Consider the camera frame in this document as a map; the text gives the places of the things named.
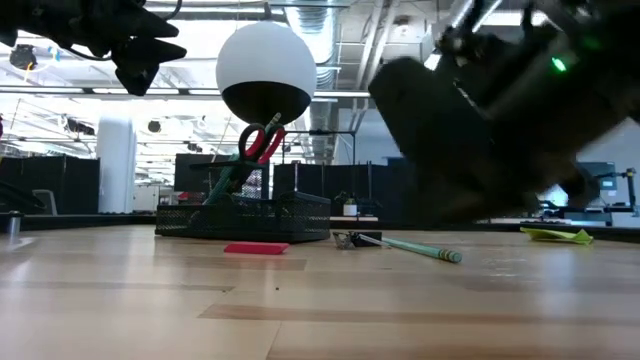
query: mesh desk organizer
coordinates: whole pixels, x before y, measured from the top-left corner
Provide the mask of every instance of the mesh desk organizer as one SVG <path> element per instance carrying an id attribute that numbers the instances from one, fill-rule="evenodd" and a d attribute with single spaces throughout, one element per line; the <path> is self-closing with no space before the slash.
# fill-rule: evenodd
<path id="1" fill-rule="evenodd" d="M 297 191 L 274 200 L 263 198 L 256 184 L 268 176 L 268 166 L 241 160 L 191 165 L 191 170 L 210 172 L 241 167 L 250 174 L 238 191 L 223 194 L 212 204 L 158 206 L 156 234 L 288 243 L 329 238 L 331 201 Z"/>

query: black cable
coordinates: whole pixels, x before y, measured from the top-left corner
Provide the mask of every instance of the black cable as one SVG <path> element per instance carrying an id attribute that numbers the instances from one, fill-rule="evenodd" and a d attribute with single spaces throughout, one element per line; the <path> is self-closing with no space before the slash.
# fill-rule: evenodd
<path id="1" fill-rule="evenodd" d="M 171 14 L 165 16 L 163 18 L 163 20 L 169 21 L 169 20 L 173 19 L 174 17 L 176 17 L 176 15 L 178 15 L 180 13 L 180 10 L 182 10 L 182 0 L 178 0 L 178 3 L 176 4 L 176 8 L 173 9 L 173 12 Z M 63 48 L 63 50 L 66 50 L 66 51 L 72 53 L 73 55 L 75 55 L 77 57 L 80 57 L 80 58 L 83 58 L 85 60 L 90 60 L 90 61 L 111 61 L 111 56 L 99 58 L 97 56 L 91 56 L 91 55 L 83 54 L 83 53 L 79 52 L 78 50 L 74 50 L 71 47 Z"/>

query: green indicator light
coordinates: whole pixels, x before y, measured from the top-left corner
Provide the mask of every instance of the green indicator light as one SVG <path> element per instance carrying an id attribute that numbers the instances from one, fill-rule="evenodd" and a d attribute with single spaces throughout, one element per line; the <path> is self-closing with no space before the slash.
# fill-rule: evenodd
<path id="1" fill-rule="evenodd" d="M 558 70 L 560 72 L 567 71 L 567 65 L 565 65 L 562 60 L 560 60 L 558 58 L 551 58 L 551 62 L 553 63 L 553 66 L 556 67 L 556 70 Z"/>

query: scissors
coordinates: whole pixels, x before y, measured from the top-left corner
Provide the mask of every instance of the scissors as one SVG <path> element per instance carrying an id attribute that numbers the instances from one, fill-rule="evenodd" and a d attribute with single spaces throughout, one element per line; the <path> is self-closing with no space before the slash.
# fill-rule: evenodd
<path id="1" fill-rule="evenodd" d="M 251 124 L 242 131 L 238 141 L 239 152 L 229 158 L 229 161 L 239 160 L 239 164 L 222 169 L 220 180 L 211 190 L 209 197 L 204 202 L 205 205 L 215 203 L 224 193 L 233 194 L 239 191 L 255 170 L 255 167 L 247 163 L 264 165 L 269 161 L 286 135 L 284 126 L 278 124 L 279 118 L 279 116 L 274 117 L 266 127 L 261 124 Z M 249 137 L 255 132 L 258 133 L 256 139 L 247 149 Z"/>

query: office ceiling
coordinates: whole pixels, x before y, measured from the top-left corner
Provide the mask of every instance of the office ceiling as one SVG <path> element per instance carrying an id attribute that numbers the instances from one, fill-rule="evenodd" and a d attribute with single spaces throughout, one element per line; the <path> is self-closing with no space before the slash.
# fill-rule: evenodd
<path id="1" fill-rule="evenodd" d="M 429 24 L 447 16 L 450 0 L 399 1 L 393 18 L 386 19 L 389 8 L 383 7 L 381 23 L 372 28 L 371 20 L 375 0 L 315 0 L 271 1 L 275 21 L 292 27 L 310 47 L 318 64 L 318 88 L 323 90 L 358 90 L 365 87 L 368 72 L 357 87 L 358 70 L 363 54 L 366 55 L 367 35 L 378 35 L 368 61 L 385 61 L 399 56 L 421 57 L 420 43 Z M 505 0 L 499 11 L 521 8 L 523 1 Z M 161 14 L 168 13 L 173 0 L 149 1 L 147 7 Z M 185 59 L 162 65 L 153 87 L 216 88 L 216 58 L 225 40 L 238 28 L 260 20 L 261 3 L 185 0 L 180 15 L 171 23 L 180 29 L 180 36 L 169 41 L 188 50 Z M 385 24 L 391 21 L 388 38 L 380 39 Z M 501 36 L 519 36 L 517 27 L 487 27 Z M 383 50 L 380 59 L 372 59 L 375 48 Z M 25 72 L 13 67 L 8 57 L 12 51 L 0 45 L 0 86 L 34 87 L 120 87 L 114 75 L 113 63 L 87 61 L 60 51 L 55 58 L 56 45 L 48 39 L 21 33 L 19 44 L 35 46 L 38 66 Z M 75 49 L 89 53 L 82 47 Z M 0 113 L 4 118 L 5 153 L 66 153 L 75 156 L 95 156 L 95 135 L 78 134 L 82 124 L 97 129 L 101 109 L 122 107 L 135 120 L 138 129 L 138 175 L 140 181 L 168 181 L 173 179 L 173 159 L 176 153 L 232 153 L 239 133 L 245 124 L 235 118 L 224 103 L 216 99 L 203 100 L 148 100 L 120 98 L 118 100 L 86 97 L 52 97 L 47 95 L 11 95 L 0 97 Z M 296 122 L 291 129 L 323 128 L 346 130 L 348 121 L 338 119 L 332 107 L 337 102 L 317 103 Z M 148 130 L 150 121 L 162 124 L 160 133 Z M 188 146 L 185 140 L 197 147 Z M 300 136 L 296 145 L 286 154 L 287 161 L 331 161 L 335 139 L 311 139 Z"/>

